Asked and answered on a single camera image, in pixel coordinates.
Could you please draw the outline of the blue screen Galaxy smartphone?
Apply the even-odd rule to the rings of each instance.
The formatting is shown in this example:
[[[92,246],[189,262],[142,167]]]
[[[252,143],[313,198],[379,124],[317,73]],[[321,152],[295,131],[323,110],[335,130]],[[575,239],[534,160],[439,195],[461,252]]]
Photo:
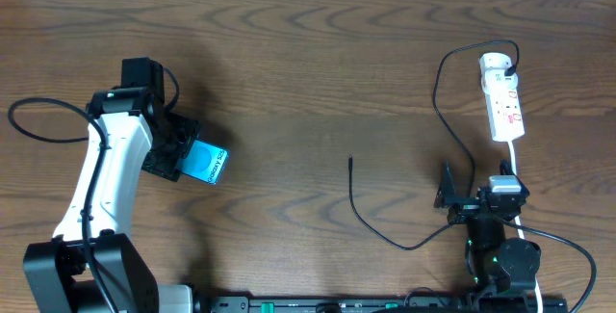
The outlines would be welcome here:
[[[210,185],[216,185],[225,168],[228,151],[202,141],[195,141],[188,156],[179,165],[180,171]]]

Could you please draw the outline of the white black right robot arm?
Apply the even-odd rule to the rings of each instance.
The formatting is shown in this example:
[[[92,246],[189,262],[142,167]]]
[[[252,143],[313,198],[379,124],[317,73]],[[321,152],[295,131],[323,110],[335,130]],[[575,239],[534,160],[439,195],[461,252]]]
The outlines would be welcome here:
[[[480,290],[509,295],[535,289],[541,249],[529,240],[506,237],[504,230],[521,214],[528,196],[506,161],[475,196],[460,196],[449,165],[444,165],[434,206],[448,210],[448,223],[466,226],[469,267]]]

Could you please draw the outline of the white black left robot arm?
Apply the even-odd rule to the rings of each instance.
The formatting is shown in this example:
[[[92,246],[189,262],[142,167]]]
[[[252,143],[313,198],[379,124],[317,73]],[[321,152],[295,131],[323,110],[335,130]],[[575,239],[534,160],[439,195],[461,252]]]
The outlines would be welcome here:
[[[178,180],[200,124],[165,101],[167,68],[125,59],[119,85],[76,112],[88,148],[69,207],[52,238],[30,244],[23,270],[41,312],[198,312],[189,285],[161,285],[131,242],[142,171]]]

